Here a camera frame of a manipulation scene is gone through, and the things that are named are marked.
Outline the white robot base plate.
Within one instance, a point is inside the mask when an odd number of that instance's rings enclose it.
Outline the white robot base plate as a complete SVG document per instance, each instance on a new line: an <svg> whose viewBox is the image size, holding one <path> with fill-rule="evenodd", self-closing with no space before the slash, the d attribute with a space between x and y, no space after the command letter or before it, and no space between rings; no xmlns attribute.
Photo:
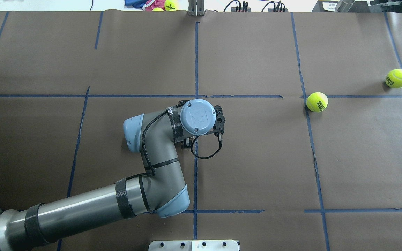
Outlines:
<svg viewBox="0 0 402 251"><path fill-rule="evenodd" d="M149 251L240 251L240 242L220 240L168 240L152 241Z"/></svg>

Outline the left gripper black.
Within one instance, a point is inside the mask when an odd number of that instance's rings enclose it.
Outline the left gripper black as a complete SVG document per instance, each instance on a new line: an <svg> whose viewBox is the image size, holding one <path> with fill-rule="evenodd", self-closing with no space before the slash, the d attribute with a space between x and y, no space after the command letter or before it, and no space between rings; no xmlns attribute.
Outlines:
<svg viewBox="0 0 402 251"><path fill-rule="evenodd" d="M221 106L214 106L214 111L216 114L216 121L214 124L214 135L219 136L224 134L225 117L223 115L223 109Z"/></svg>

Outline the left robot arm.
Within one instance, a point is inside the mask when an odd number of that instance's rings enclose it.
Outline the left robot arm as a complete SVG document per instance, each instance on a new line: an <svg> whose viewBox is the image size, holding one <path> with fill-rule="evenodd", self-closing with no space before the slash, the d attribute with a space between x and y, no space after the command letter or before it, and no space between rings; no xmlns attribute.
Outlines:
<svg viewBox="0 0 402 251"><path fill-rule="evenodd" d="M200 136L214 134L222 147L222 107L206 100L180 101L162 111L126 119L128 149L140 153L144 172L115 184L26 210L2 210L0 251L27 251L139 214L161 218L185 211L190 198L175 144L194 154Z"/></svg>

